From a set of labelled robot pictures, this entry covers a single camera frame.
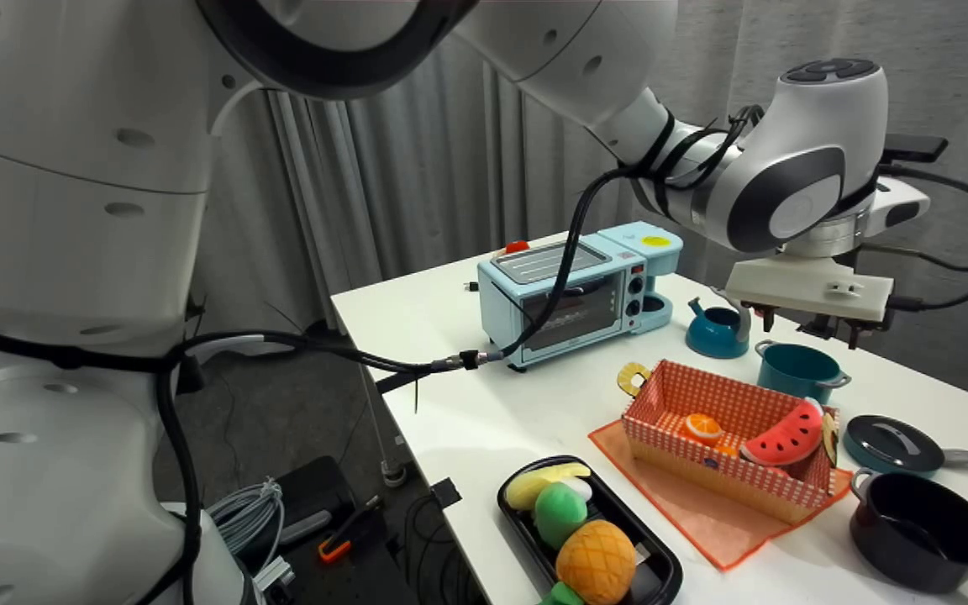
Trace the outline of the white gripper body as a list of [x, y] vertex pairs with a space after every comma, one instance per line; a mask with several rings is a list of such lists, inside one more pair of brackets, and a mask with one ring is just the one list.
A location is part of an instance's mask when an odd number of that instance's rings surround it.
[[772, 255], [735, 263], [727, 294], [767, 309], [879, 323], [894, 284], [888, 275], [854, 273], [835, 260]]

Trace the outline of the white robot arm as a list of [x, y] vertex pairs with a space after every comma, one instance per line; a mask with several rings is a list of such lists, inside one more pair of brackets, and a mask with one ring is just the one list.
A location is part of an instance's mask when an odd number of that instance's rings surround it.
[[860, 325], [890, 313], [894, 284], [845, 253], [916, 214], [888, 189], [888, 72], [816, 58], [772, 80], [767, 109], [687, 123], [669, 96], [679, 0], [194, 0], [258, 80], [309, 99], [362, 99], [456, 39], [519, 91], [585, 129], [615, 172], [676, 226], [729, 248], [727, 294]]

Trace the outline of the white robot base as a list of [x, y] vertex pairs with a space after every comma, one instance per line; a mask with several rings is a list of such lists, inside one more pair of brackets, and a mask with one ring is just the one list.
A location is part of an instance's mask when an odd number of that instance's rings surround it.
[[217, 129], [253, 77], [198, 0], [0, 0], [0, 605], [253, 605], [156, 498]]

